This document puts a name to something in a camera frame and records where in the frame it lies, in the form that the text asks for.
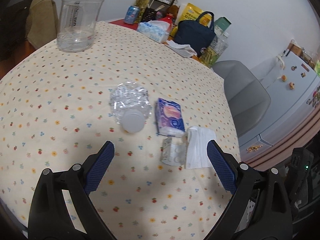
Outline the empty pill blister pack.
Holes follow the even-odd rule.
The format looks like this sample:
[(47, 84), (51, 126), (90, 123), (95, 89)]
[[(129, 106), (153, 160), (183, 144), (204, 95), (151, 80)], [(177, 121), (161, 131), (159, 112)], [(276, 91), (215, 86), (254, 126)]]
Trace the empty pill blister pack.
[(161, 162), (169, 166), (183, 166), (186, 161), (187, 144), (179, 138), (164, 139)]

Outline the white papers on table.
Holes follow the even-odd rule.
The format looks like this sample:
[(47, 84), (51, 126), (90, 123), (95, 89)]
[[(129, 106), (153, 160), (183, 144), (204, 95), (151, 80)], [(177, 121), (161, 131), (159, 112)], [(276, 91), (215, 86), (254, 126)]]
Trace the white papers on table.
[(182, 57), (196, 56), (197, 53), (189, 44), (177, 44), (173, 40), (167, 40), (167, 46)]

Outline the folded white napkin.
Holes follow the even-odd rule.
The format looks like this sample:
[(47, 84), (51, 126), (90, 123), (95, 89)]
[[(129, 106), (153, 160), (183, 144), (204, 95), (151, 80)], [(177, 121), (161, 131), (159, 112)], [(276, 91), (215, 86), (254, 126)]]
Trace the folded white napkin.
[(207, 155), (207, 145), (211, 140), (216, 139), (216, 134), (213, 130), (192, 126), (188, 129), (187, 134), (187, 153), (185, 168), (197, 169), (212, 167)]

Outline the blue tissue box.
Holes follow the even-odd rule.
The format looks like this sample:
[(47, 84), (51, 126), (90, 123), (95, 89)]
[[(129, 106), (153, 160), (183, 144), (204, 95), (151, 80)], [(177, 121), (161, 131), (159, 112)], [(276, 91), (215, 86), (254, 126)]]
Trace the blue tissue box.
[(141, 22), (137, 31), (158, 43), (165, 43), (169, 37), (171, 25), (164, 21)]

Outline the clear plastic water jug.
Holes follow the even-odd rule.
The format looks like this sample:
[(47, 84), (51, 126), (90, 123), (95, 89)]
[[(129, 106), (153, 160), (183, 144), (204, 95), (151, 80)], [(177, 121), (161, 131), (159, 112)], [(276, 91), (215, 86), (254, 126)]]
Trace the clear plastic water jug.
[(62, 0), (57, 46), (75, 53), (93, 45), (95, 26), (104, 0)]

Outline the blue soda can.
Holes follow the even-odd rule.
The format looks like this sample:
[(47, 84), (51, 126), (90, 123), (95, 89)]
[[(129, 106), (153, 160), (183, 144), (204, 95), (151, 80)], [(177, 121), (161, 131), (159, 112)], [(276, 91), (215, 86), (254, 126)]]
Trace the blue soda can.
[(134, 24), (140, 12), (140, 8), (137, 6), (130, 6), (127, 10), (126, 16), (124, 18), (124, 23)]

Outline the clear jar with green contents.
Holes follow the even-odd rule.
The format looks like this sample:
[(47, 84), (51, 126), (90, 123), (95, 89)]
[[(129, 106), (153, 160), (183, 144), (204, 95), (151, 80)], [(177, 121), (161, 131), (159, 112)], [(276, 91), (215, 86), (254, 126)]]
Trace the clear jar with green contents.
[(228, 48), (229, 34), (224, 32), (222, 35), (216, 35), (211, 44), (200, 57), (200, 62), (211, 68), (223, 52)]

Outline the grey upholstered chair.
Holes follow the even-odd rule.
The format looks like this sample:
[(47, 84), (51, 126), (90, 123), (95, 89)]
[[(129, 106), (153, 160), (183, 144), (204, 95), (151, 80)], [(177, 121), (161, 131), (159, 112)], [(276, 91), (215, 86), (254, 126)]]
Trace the grey upholstered chair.
[(224, 80), (224, 93), (237, 136), (241, 137), (259, 124), (271, 104), (271, 98), (240, 61), (220, 61), (213, 65), (212, 70)]

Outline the green tall box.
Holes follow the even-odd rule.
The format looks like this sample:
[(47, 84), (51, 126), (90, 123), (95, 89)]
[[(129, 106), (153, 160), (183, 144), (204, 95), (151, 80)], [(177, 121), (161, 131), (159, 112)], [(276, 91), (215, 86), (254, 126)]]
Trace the green tall box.
[(222, 35), (232, 23), (226, 17), (220, 17), (214, 22), (216, 35)]

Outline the navy blue tote bag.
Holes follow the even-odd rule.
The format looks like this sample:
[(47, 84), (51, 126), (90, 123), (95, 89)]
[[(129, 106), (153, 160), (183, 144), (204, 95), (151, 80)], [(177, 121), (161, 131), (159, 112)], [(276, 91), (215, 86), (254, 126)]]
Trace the navy blue tote bag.
[[(212, 17), (209, 27), (200, 23), (200, 19), (206, 15)], [(203, 51), (211, 44), (215, 36), (214, 14), (211, 11), (205, 11), (194, 21), (180, 21), (173, 41), (181, 45), (190, 45), (191, 48), (195, 50), (197, 57), (200, 57), (203, 54)]]

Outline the purple tissue packet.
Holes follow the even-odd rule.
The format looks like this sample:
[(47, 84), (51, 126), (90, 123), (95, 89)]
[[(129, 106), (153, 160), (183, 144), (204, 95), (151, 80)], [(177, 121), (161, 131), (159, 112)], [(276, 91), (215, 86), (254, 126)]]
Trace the purple tissue packet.
[(157, 132), (166, 137), (181, 138), (185, 135), (181, 106), (174, 102), (158, 98), (155, 108)]

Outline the yellow pickle jar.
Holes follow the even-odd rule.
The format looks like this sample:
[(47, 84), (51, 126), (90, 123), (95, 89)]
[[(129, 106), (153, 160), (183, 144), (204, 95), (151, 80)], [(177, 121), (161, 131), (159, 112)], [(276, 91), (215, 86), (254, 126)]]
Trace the yellow pickle jar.
[(136, 0), (135, 6), (139, 8), (139, 13), (135, 20), (135, 23), (139, 23), (141, 21), (144, 11), (148, 7), (148, 4), (149, 0)]

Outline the white refrigerator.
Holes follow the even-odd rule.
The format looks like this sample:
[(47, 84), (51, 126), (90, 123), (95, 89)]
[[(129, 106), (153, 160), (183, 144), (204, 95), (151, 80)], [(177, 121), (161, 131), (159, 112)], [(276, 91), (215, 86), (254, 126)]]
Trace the white refrigerator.
[(319, 102), (319, 76), (293, 52), (282, 57), (282, 75), (266, 91), (271, 103), (261, 122), (239, 137), (240, 154), (245, 159), (262, 153), (297, 128)]

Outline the crushed clear plastic bottle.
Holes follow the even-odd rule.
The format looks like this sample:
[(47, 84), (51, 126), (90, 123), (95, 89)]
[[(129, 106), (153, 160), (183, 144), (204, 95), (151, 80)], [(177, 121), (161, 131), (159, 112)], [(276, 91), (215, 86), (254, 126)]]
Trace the crushed clear plastic bottle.
[(123, 130), (138, 133), (151, 115), (148, 90), (135, 81), (117, 85), (110, 95), (111, 112)]

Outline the floral patterned tablecloth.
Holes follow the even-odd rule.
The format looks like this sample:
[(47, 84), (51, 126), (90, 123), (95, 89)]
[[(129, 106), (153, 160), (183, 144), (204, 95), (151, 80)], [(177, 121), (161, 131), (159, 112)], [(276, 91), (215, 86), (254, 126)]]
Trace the floral patterned tablecloth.
[(50, 42), (1, 80), (1, 200), (27, 225), (42, 170), (65, 171), (111, 141), (114, 159), (90, 197), (113, 234), (204, 239), (231, 194), (213, 168), (163, 164), (154, 117), (127, 133), (112, 115), (110, 95), (135, 81), (151, 103), (179, 103), (185, 127), (213, 130), (219, 146), (238, 158), (223, 79), (134, 30), (99, 22), (95, 31), (90, 49), (64, 53)]

